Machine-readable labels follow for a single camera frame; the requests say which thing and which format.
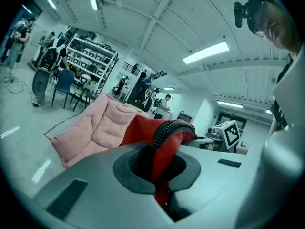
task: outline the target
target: metal shelving unit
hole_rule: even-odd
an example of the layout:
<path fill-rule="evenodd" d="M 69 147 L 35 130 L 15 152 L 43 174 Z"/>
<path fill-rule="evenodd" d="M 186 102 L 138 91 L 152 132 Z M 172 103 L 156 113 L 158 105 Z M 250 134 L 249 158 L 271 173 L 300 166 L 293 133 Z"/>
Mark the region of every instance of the metal shelving unit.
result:
<path fill-rule="evenodd" d="M 100 67 L 100 70 L 102 71 L 102 75 L 97 75 L 96 73 L 93 73 L 91 71 L 89 71 L 88 69 L 86 69 L 85 67 L 82 67 L 76 63 L 73 63 L 72 61 L 68 60 L 67 62 L 74 65 L 75 67 L 79 68 L 79 69 L 82 69 L 84 70 L 86 73 L 90 74 L 90 75 L 94 75 L 95 77 L 99 78 L 99 81 L 97 83 L 97 86 L 95 88 L 94 91 L 97 91 L 97 89 L 99 88 L 100 84 L 101 84 L 101 81 L 104 80 L 106 81 L 107 80 L 107 76 L 106 76 L 106 72 L 108 70 L 109 67 L 111 67 L 113 65 L 113 62 L 115 60 L 117 60 L 118 58 L 118 53 L 117 52 L 111 52 L 103 47 L 100 47 L 92 42 L 88 42 L 86 40 L 83 40 L 83 39 L 80 39 L 78 37 L 76 37 L 77 34 L 74 35 L 74 37 L 71 39 L 71 41 L 69 42 L 68 46 L 67 46 L 67 54 L 69 52 L 73 52 L 74 54 L 77 54 L 78 55 L 78 58 L 85 58 L 87 60 L 90 60 L 91 62 L 93 62 L 94 64 L 97 64 L 99 67 Z M 107 58 L 109 61 L 108 63 L 104 63 L 100 60 L 97 60 L 95 59 L 94 57 L 91 57 L 87 54 L 84 54 L 83 52 L 73 48 L 73 45 L 74 44 L 77 44 L 83 48 L 88 48 L 102 56 L 104 56 L 105 58 Z"/>

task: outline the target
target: pink cushion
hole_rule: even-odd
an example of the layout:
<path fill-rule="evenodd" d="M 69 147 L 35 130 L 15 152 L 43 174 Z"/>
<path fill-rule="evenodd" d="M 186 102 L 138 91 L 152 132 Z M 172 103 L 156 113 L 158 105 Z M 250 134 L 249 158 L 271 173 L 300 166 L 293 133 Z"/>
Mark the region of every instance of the pink cushion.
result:
<path fill-rule="evenodd" d="M 63 166 L 70 167 L 88 155 L 118 147 L 136 115 L 148 116 L 102 93 L 72 125 L 53 138 L 52 145 Z"/>

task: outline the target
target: man with glasses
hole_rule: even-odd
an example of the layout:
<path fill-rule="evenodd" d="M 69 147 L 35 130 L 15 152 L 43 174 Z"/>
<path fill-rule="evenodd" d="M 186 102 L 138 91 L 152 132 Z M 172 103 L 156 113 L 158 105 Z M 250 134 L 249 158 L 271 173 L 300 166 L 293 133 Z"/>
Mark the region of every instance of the man with glasses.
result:
<path fill-rule="evenodd" d="M 289 52 L 287 65 L 277 78 L 276 83 L 278 83 L 302 46 L 295 23 L 286 9 L 274 0 L 249 0 L 244 6 L 240 6 L 240 11 L 243 18 L 247 19 L 248 27 L 253 34 L 263 37 L 275 47 Z M 235 24 L 238 28 L 241 27 L 241 23 L 238 23 L 238 12 L 236 11 Z M 274 100 L 270 111 L 274 118 L 269 135 L 287 126 L 286 119 L 276 100 Z"/>

